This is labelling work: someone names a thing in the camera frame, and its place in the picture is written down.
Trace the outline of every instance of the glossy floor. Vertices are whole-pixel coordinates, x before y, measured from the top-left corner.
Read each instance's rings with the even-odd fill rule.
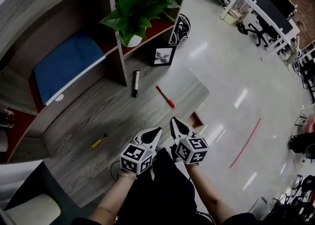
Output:
[[[223,198],[237,212],[246,212],[258,197],[271,200],[292,184],[301,164],[286,143],[303,105],[311,102],[295,72],[278,55],[262,62],[264,48],[221,20],[219,9],[215,0],[185,0],[182,13],[190,19],[191,32],[176,58],[210,91],[197,111],[208,125],[203,135],[210,143],[201,166]]]

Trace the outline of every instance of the blue book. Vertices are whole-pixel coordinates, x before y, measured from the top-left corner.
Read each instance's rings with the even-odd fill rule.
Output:
[[[105,59],[87,32],[78,32],[56,47],[34,68],[43,104],[49,105],[84,73]]]

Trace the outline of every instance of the white desk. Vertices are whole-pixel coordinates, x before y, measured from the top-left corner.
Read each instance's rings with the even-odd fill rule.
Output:
[[[225,11],[221,14],[221,19],[224,19],[225,16],[227,15],[227,13],[229,12],[229,10],[235,5],[235,2],[237,0],[231,0],[230,4],[227,6],[227,8],[225,9]],[[292,30],[289,31],[287,34],[284,34],[282,32],[282,28],[279,28],[277,26],[277,24],[256,4],[256,1],[254,0],[246,0],[246,2],[248,3],[248,5],[254,10],[256,11],[270,26],[272,26],[277,33],[280,35],[280,39],[278,39],[276,42],[274,42],[272,45],[268,46],[266,48],[266,51],[268,52],[268,56],[272,55],[274,53],[276,53],[277,51],[279,51],[280,49],[282,49],[283,47],[285,47],[286,45],[291,45],[291,40],[297,36],[297,34],[300,33],[299,28],[296,26],[295,22],[290,19],[289,22],[292,25]],[[282,40],[284,41],[283,44],[281,44],[279,47],[274,48],[278,43],[282,42]]]

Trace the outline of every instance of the black marker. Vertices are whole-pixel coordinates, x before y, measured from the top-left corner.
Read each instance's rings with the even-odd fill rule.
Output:
[[[135,78],[134,78],[134,88],[133,88],[133,97],[138,97],[138,83],[139,83],[139,70],[135,71]]]

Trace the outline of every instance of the red line on floor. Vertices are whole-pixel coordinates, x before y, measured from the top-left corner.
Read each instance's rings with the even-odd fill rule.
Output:
[[[255,128],[252,130],[252,133],[250,135],[250,137],[247,139],[247,142],[245,143],[245,145],[243,146],[242,150],[240,151],[240,153],[237,155],[236,159],[233,161],[233,163],[230,165],[230,169],[232,168],[232,166],[236,163],[236,161],[239,159],[239,157],[241,156],[241,154],[243,153],[243,151],[245,150],[245,147],[248,145],[248,143],[250,142],[250,139],[252,138],[252,136],[254,135],[254,132],[256,131],[259,123],[260,123],[261,118],[259,118]]]

